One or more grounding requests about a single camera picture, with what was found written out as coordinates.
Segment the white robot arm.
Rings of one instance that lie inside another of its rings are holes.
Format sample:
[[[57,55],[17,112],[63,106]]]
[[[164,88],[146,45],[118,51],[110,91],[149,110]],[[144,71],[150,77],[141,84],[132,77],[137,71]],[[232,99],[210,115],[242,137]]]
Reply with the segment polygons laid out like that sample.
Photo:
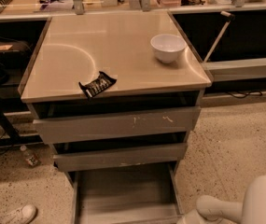
[[[225,202],[209,195],[196,201],[196,207],[176,224],[266,224],[266,175],[255,178],[241,203]]]

